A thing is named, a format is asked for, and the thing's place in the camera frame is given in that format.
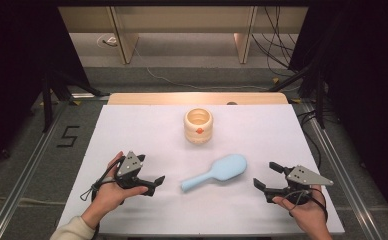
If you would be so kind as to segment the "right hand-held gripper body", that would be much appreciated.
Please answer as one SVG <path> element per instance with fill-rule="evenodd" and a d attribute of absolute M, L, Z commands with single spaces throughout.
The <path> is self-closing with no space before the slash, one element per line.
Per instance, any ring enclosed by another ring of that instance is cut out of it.
<path fill-rule="evenodd" d="M 284 167 L 288 186 L 282 189 L 267 188 L 265 195 L 268 203 L 273 203 L 276 196 L 283 197 L 294 205 L 303 205 L 312 197 L 311 188 L 313 185 L 332 186 L 334 182 L 326 177 L 311 171 L 310 169 L 297 165 L 295 167 Z"/>

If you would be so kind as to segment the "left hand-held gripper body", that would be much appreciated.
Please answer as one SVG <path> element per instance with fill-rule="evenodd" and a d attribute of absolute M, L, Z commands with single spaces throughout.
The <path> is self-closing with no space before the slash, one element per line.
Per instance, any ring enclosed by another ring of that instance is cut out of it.
<path fill-rule="evenodd" d="M 133 151 L 130 151 L 127 155 L 122 156 L 118 160 L 118 167 L 114 175 L 114 179 L 123 189 L 144 186 L 147 188 L 147 191 L 144 192 L 144 195 L 153 196 L 154 193 L 152 193 L 152 187 L 154 183 L 142 180 L 138 177 L 138 173 L 143 167 L 143 162 L 140 162 L 137 159 L 137 155 Z"/>

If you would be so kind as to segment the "light blue hairbrush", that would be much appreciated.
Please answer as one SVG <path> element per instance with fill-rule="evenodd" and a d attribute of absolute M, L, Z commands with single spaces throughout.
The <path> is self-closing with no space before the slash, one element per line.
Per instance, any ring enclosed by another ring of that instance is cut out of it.
<path fill-rule="evenodd" d="M 230 154 L 214 161 L 207 172 L 184 180 L 181 183 L 181 189 L 183 192 L 187 192 L 209 179 L 227 181 L 242 174 L 246 168 L 247 160 L 244 156 Z"/>

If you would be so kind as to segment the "cream ribbed cup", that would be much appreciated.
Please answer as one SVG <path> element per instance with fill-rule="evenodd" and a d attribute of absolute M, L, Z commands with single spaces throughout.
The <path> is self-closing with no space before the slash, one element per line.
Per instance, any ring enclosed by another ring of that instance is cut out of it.
<path fill-rule="evenodd" d="M 184 116 L 184 135 L 193 144 L 207 143 L 213 135 L 214 119 L 210 111 L 204 108 L 189 110 Z"/>

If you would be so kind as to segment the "person's right hand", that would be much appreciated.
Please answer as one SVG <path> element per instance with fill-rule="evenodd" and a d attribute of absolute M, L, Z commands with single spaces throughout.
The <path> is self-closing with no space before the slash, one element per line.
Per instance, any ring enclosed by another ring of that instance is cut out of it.
<path fill-rule="evenodd" d="M 321 205 L 325 205 L 325 199 L 322 195 L 321 187 L 319 185 L 313 185 L 312 188 L 312 195 L 315 201 L 311 200 L 300 206 L 293 205 L 290 201 L 284 199 L 283 197 L 276 196 L 273 198 L 273 201 L 276 204 L 286 209 L 294 217 L 301 230 L 303 230 L 303 227 L 307 223 L 326 223 L 325 211 L 321 208 Z"/>

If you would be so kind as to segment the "person's left hand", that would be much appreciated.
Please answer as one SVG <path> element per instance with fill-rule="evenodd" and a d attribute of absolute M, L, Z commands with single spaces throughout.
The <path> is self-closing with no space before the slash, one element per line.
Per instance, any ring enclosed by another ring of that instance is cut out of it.
<path fill-rule="evenodd" d="M 141 195 L 148 190 L 145 186 L 122 189 L 116 183 L 106 183 L 97 192 L 95 199 L 81 215 L 91 229 L 95 229 L 102 218 L 116 209 L 126 198 Z"/>

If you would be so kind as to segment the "white table sheet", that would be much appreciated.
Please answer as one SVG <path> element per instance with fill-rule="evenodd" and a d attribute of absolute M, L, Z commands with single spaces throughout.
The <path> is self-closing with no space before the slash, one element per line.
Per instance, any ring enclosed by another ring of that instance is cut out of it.
<path fill-rule="evenodd" d="M 184 105 L 106 105 L 102 108 L 60 222 L 82 213 L 81 195 L 104 173 L 119 151 L 144 154 L 139 176 L 165 180 L 151 197 L 137 196 L 100 224 L 106 235 L 143 237 L 241 237 L 296 235 L 288 212 L 266 201 L 253 185 L 284 188 L 285 177 L 269 163 L 317 168 L 296 114 L 289 104 L 211 105 L 209 142 L 194 145 L 184 136 Z M 227 181 L 209 179 L 183 192 L 181 183 L 207 172 L 230 154 L 247 160 L 246 170 Z"/>

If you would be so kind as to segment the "wooden table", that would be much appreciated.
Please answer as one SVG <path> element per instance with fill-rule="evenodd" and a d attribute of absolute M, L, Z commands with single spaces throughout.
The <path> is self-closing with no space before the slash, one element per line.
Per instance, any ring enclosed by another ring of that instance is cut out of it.
<path fill-rule="evenodd" d="M 114 93 L 108 105 L 268 105 L 287 104 L 278 92 Z"/>

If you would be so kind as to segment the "black tripod stand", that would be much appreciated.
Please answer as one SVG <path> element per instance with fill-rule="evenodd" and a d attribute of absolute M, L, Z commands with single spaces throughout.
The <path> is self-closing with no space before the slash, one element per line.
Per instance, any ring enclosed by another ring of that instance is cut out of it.
<path fill-rule="evenodd" d="M 62 71 L 47 70 L 42 78 L 44 132 L 47 132 L 53 124 L 53 104 L 50 91 L 53 91 L 60 101 L 70 101 L 72 99 L 72 94 L 68 89 L 68 85 L 77 86 L 95 97 L 109 96 L 109 93 L 97 90 L 91 87 L 88 82 L 84 83 L 83 81 L 80 81 Z"/>
<path fill-rule="evenodd" d="M 317 64 L 310 63 L 293 76 L 282 81 L 269 89 L 269 92 L 278 92 L 291 85 L 297 80 L 302 79 L 298 94 L 301 98 L 308 98 L 315 93 L 315 112 L 319 126 L 324 129 L 323 121 L 323 98 L 324 98 L 324 74 Z"/>

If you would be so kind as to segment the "black curtain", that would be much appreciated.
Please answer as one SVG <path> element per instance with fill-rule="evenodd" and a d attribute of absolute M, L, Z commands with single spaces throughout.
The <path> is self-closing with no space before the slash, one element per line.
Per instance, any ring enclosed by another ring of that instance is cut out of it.
<path fill-rule="evenodd" d="M 0 154 L 44 79 L 62 98 L 68 84 L 89 83 L 59 9 L 42 0 L 0 0 Z"/>
<path fill-rule="evenodd" d="M 388 0 L 301 0 L 309 7 L 292 66 L 301 69 L 332 32 L 328 96 L 388 203 Z"/>

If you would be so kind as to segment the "round floor socket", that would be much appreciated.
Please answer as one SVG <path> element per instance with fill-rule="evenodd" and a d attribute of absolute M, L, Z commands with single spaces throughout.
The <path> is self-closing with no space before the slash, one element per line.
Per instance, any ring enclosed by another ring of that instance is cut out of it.
<path fill-rule="evenodd" d="M 117 39 L 112 33 L 105 33 L 97 38 L 97 46 L 100 48 L 114 48 L 117 47 Z"/>

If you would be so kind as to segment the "beige wooden furniture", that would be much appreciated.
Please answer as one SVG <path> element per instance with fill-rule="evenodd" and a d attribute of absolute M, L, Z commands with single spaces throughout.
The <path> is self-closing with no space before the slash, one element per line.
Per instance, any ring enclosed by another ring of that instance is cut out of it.
<path fill-rule="evenodd" d="M 61 7 L 70 33 L 112 33 L 128 64 L 141 33 L 230 33 L 239 62 L 248 59 L 254 33 L 298 34 L 306 7 Z"/>

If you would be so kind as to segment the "metal floor rail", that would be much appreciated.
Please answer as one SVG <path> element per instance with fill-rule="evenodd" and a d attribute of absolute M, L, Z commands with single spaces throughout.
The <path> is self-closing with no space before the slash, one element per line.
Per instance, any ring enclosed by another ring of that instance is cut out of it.
<path fill-rule="evenodd" d="M 304 103 L 303 109 L 305 112 L 314 111 L 313 116 L 305 120 L 311 124 L 311 129 L 313 130 L 312 135 L 317 138 L 314 144 L 317 149 L 321 149 L 321 157 L 326 158 L 327 163 L 331 166 L 337 179 L 337 186 L 342 189 L 344 197 L 349 203 L 349 207 L 364 236 L 367 240 L 382 240 L 382 235 L 376 225 L 375 219 L 366 206 L 364 199 L 360 196 L 353 178 L 348 174 L 340 155 L 324 127 L 323 120 L 318 119 L 319 111 L 310 101 Z"/>
<path fill-rule="evenodd" d="M 18 132 L 11 156 L 0 160 L 0 240 L 48 240 L 58 226 L 78 163 L 63 148 L 73 108 L 53 107 L 53 124 L 42 130 L 39 108 Z"/>

